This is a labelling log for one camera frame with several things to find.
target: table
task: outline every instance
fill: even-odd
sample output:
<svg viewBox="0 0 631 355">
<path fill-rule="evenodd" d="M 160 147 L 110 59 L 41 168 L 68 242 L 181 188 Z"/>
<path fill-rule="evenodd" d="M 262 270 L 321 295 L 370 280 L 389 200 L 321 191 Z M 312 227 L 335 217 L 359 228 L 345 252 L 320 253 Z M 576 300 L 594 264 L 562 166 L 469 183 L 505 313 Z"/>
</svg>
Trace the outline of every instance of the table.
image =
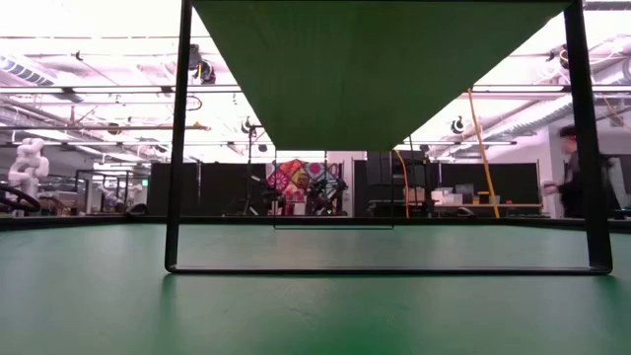
<svg viewBox="0 0 631 355">
<path fill-rule="evenodd" d="M 631 236 L 601 277 L 168 275 L 165 228 L 0 233 L 3 354 L 629 354 Z M 587 263 L 583 232 L 182 225 L 190 264 Z"/>
<path fill-rule="evenodd" d="M 393 201 L 390 200 L 370 200 L 368 201 L 368 210 L 372 216 L 380 216 L 386 217 L 390 215 L 390 205 L 393 202 L 394 206 L 394 214 L 395 216 L 405 216 L 405 200 L 395 199 Z M 410 209 L 411 216 L 423 216 L 426 214 L 426 209 L 424 206 L 424 202 L 411 200 L 408 201 L 408 206 Z M 458 208 L 465 207 L 472 210 L 474 213 L 476 211 L 486 211 L 486 214 L 493 214 L 493 205 L 492 204 L 441 204 L 434 205 L 432 207 L 433 211 L 441 217 L 443 213 L 456 212 Z M 541 208 L 543 205 L 537 203 L 501 203 L 498 204 L 498 208 L 500 210 L 500 214 L 502 216 L 508 216 L 509 213 L 519 212 L 517 214 L 520 215 L 539 215 L 541 212 Z"/>
</svg>

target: white wall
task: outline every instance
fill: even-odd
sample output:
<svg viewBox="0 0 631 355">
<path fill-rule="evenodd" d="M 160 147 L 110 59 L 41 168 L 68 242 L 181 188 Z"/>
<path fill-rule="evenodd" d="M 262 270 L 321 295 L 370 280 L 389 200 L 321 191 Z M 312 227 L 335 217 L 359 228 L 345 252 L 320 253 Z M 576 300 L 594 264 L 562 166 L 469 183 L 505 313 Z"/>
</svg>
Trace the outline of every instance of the white wall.
<svg viewBox="0 0 631 355">
<path fill-rule="evenodd" d="M 550 134 L 548 127 L 543 127 L 536 130 L 533 136 L 515 139 L 518 142 L 517 145 L 491 147 L 486 153 L 489 163 L 538 163 L 539 183 L 557 181 L 559 168 L 561 176 L 563 175 L 563 161 L 559 165 L 559 162 L 554 159 L 553 148 L 550 146 Z M 542 197 L 542 203 L 543 213 L 553 218 L 562 215 L 563 210 L 555 196 Z"/>
<path fill-rule="evenodd" d="M 631 113 L 624 117 L 631 121 Z M 574 117 L 569 116 L 548 127 L 538 129 L 531 137 L 518 137 L 515 146 L 496 146 L 487 151 L 489 163 L 539 163 L 540 181 L 562 182 L 564 163 L 569 157 L 561 151 L 558 131 L 561 127 L 572 124 Z M 598 122 L 598 144 L 603 154 L 631 154 L 631 128 L 611 127 L 608 120 Z M 558 196 L 542 198 L 543 211 L 553 218 L 561 218 L 563 207 Z"/>
</svg>

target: fluorescent light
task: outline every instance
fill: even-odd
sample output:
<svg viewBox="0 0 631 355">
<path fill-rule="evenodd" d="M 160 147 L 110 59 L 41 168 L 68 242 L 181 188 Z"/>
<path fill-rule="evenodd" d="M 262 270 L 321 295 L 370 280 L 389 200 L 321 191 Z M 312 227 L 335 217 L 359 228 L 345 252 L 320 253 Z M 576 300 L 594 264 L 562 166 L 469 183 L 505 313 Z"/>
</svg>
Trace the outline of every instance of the fluorescent light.
<svg viewBox="0 0 631 355">
<path fill-rule="evenodd" d="M 143 158 L 140 157 L 136 157 L 135 155 L 131 155 L 131 154 L 125 154 L 125 153 L 107 153 L 109 156 L 116 158 L 116 159 L 120 159 L 120 160 L 124 160 L 127 162 L 142 162 L 144 161 Z"/>
<path fill-rule="evenodd" d="M 40 137 L 50 138 L 50 139 L 57 139 L 57 140 L 72 139 L 72 137 L 67 135 L 66 133 L 53 131 L 53 130 L 29 129 L 29 130 L 26 130 L 25 132 L 34 134 Z"/>
<path fill-rule="evenodd" d="M 118 144 L 117 142 L 67 142 L 68 145 L 81 145 L 81 146 L 112 146 Z"/>
<path fill-rule="evenodd" d="M 138 164 L 136 163 L 94 163 L 95 169 L 109 169 L 112 167 L 136 167 Z"/>
<path fill-rule="evenodd" d="M 6 142 L 4 144 L 10 144 L 10 145 L 14 145 L 14 146 L 21 146 L 22 142 Z M 45 146 L 51 146 L 51 145 L 62 145 L 62 142 L 43 142 L 43 145 Z"/>
<path fill-rule="evenodd" d="M 84 151 L 86 153 L 95 154 L 95 155 L 102 155 L 103 154 L 103 152 L 100 152 L 100 151 L 98 151 L 96 149 L 92 149 L 92 148 L 84 147 L 84 146 L 80 146 L 80 145 L 77 146 L 77 149 L 79 149 L 81 151 Z"/>
<path fill-rule="evenodd" d="M 171 142 L 122 142 L 124 146 L 157 146 L 164 144 L 171 144 Z"/>
<path fill-rule="evenodd" d="M 117 172 L 131 172 L 133 170 L 132 167 L 103 167 L 103 166 L 94 166 L 94 170 L 98 170 L 98 171 L 110 171 L 111 173 L 113 173 L 113 171 L 117 171 Z"/>
<path fill-rule="evenodd" d="M 4 87 L 0 88 L 0 94 L 63 94 L 63 90 L 47 87 Z"/>
<path fill-rule="evenodd" d="M 598 93 L 631 92 L 629 85 L 593 85 L 592 88 Z"/>
<path fill-rule="evenodd" d="M 76 94 L 160 94 L 162 87 L 77 87 L 70 88 Z"/>
<path fill-rule="evenodd" d="M 460 148 L 470 148 L 473 146 L 478 145 L 477 141 L 465 141 L 465 142 L 460 142 L 458 144 L 458 146 Z M 516 141 L 511 141 L 511 142 L 487 142 L 487 141 L 482 141 L 482 145 L 517 145 Z"/>
<path fill-rule="evenodd" d="M 563 91 L 562 85 L 480 85 L 474 86 L 473 93 L 556 93 Z"/>
<path fill-rule="evenodd" d="M 240 93 L 241 88 L 239 87 L 239 85 L 195 85 L 189 86 L 188 88 L 186 88 L 186 91 L 194 94 Z"/>
<path fill-rule="evenodd" d="M 438 161 L 438 162 L 449 162 L 449 163 L 453 163 L 456 161 L 456 158 L 454 157 L 436 157 L 436 158 L 431 158 L 431 160 L 433 161 Z"/>
<path fill-rule="evenodd" d="M 412 141 L 412 145 L 460 145 L 460 144 L 477 144 L 477 142 L 450 142 L 450 141 Z M 482 141 L 484 145 L 513 145 L 517 142 L 501 142 L 501 141 Z M 398 146 L 407 145 L 409 148 L 410 141 L 403 141 L 403 144 Z"/>
</svg>

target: exposed ductwork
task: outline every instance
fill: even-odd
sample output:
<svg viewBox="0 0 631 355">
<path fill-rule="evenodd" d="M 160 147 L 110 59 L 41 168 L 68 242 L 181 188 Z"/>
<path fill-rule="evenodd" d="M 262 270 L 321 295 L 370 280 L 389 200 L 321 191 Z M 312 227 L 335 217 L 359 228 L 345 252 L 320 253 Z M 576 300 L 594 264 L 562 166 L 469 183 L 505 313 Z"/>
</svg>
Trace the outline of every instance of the exposed ductwork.
<svg viewBox="0 0 631 355">
<path fill-rule="evenodd" d="M 631 84 L 631 59 L 627 58 L 600 71 L 595 76 L 598 84 Z M 551 102 L 541 102 L 503 120 L 485 132 L 485 139 L 497 138 L 500 134 L 520 134 L 548 125 L 572 114 L 572 95 L 565 95 Z"/>
<path fill-rule="evenodd" d="M 20 63 L 19 60 L 15 59 L 13 56 L 0 54 L 0 71 L 16 76 L 37 86 L 47 87 L 55 85 L 55 78 L 37 71 L 26 63 Z M 73 103 L 80 103 L 83 101 L 80 96 L 75 94 L 55 94 L 54 96 L 60 100 L 67 100 Z"/>
<path fill-rule="evenodd" d="M 595 75 L 595 83 L 603 85 L 631 85 L 631 58 L 623 59 Z M 502 135 L 519 135 L 531 132 L 541 126 L 572 114 L 572 95 L 564 95 L 553 101 L 526 104 L 518 109 L 495 118 L 486 119 L 483 138 L 494 140 Z M 473 132 L 465 131 L 462 141 L 475 141 Z M 435 151 L 435 155 L 446 155 L 463 149 L 454 147 L 444 151 Z"/>
<path fill-rule="evenodd" d="M 7 124 L 11 126 L 21 125 L 21 126 L 29 126 L 32 127 L 33 130 L 37 130 L 38 127 L 58 127 L 59 130 L 63 130 L 64 125 L 70 125 L 71 122 L 62 117 L 56 116 L 52 113 L 42 111 L 40 109 L 30 107 L 18 102 L 15 102 L 11 99 L 0 97 L 0 123 Z M 105 141 L 102 136 L 102 132 L 98 131 L 85 131 L 82 133 L 76 132 L 66 132 L 63 133 L 69 137 L 76 139 L 77 141 L 85 140 L 86 135 L 91 136 L 94 139 Z M 120 153 L 119 147 L 100 147 L 100 153 L 109 154 L 109 153 Z M 138 146 L 138 148 L 122 148 L 123 150 L 129 152 L 133 155 L 142 156 L 145 159 L 154 158 L 154 150 L 144 146 Z"/>
</svg>

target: ceiling light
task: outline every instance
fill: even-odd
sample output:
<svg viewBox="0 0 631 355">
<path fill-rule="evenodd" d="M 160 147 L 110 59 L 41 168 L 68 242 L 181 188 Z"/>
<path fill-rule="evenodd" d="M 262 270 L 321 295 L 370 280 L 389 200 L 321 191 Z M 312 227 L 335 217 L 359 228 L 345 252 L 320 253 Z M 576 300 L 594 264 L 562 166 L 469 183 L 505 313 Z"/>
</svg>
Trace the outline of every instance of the ceiling light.
<svg viewBox="0 0 631 355">
<path fill-rule="evenodd" d="M 595 93 L 631 92 L 630 85 L 593 85 L 592 89 Z"/>
<path fill-rule="evenodd" d="M 143 158 L 137 157 L 135 155 L 131 155 L 131 154 L 125 154 L 125 153 L 107 153 L 109 156 L 119 159 L 119 160 L 124 160 L 127 162 L 142 162 L 144 161 Z"/>
<path fill-rule="evenodd" d="M 25 132 L 34 134 L 40 137 L 50 138 L 50 139 L 58 139 L 58 140 L 72 139 L 72 137 L 67 135 L 66 133 L 62 133 L 62 132 L 54 131 L 54 130 L 29 129 L 29 130 L 26 130 Z"/>
<path fill-rule="evenodd" d="M 0 88 L 0 94 L 63 94 L 61 88 L 46 88 L 46 87 L 15 87 L 15 88 Z"/>
<path fill-rule="evenodd" d="M 103 153 L 103 152 L 100 152 L 100 151 L 98 151 L 96 149 L 92 149 L 90 147 L 84 147 L 84 146 L 80 146 L 80 145 L 78 145 L 76 148 L 81 150 L 81 151 L 84 151 L 86 153 L 95 154 L 95 155 L 101 155 Z"/>
<path fill-rule="evenodd" d="M 112 146 L 117 145 L 117 142 L 68 142 L 68 145 L 81 145 L 81 146 Z"/>
<path fill-rule="evenodd" d="M 171 87 L 166 87 L 167 92 L 171 92 Z M 163 93 L 159 86 L 142 87 L 76 87 L 72 88 L 75 94 L 159 94 Z"/>
<path fill-rule="evenodd" d="M 239 85 L 195 85 L 195 86 L 189 86 L 186 89 L 187 92 L 189 93 L 194 93 L 194 94 L 211 94 L 211 93 L 222 93 L 222 94 L 228 94 L 228 93 L 241 93 L 241 88 L 239 87 Z"/>
<path fill-rule="evenodd" d="M 473 93 L 556 93 L 563 91 L 562 85 L 480 85 Z"/>
</svg>

